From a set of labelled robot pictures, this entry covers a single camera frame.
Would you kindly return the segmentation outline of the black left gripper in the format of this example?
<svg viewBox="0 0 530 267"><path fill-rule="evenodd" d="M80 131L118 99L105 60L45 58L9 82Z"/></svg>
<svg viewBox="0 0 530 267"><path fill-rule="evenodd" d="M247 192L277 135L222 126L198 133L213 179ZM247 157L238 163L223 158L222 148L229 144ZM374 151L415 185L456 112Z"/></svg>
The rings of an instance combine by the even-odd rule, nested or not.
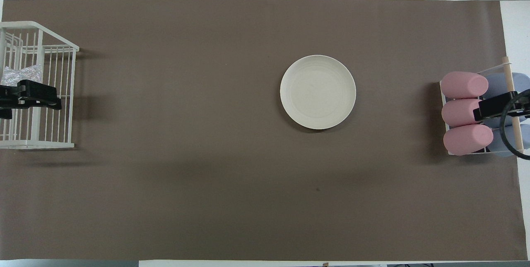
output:
<svg viewBox="0 0 530 267"><path fill-rule="evenodd" d="M29 109L30 107L46 107L52 110L61 110L61 99L56 99L57 89L32 80L21 80L17 83L20 90L19 96L29 98L18 103L17 97L11 94L11 87L0 86L0 118L12 119L13 109Z"/></svg>

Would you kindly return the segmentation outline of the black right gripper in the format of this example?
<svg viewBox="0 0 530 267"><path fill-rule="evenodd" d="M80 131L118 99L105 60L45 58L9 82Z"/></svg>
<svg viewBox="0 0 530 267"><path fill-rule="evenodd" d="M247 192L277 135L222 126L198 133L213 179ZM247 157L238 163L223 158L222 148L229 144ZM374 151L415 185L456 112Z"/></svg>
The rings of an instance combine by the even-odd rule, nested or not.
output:
<svg viewBox="0 0 530 267"><path fill-rule="evenodd" d="M473 110L475 121L482 122L489 118L496 118L501 116L505 106L516 92L507 92L501 95L491 97L490 99L479 100L478 107ZM519 99L513 103L514 117L529 117L530 116L530 90L524 90L519 94Z"/></svg>

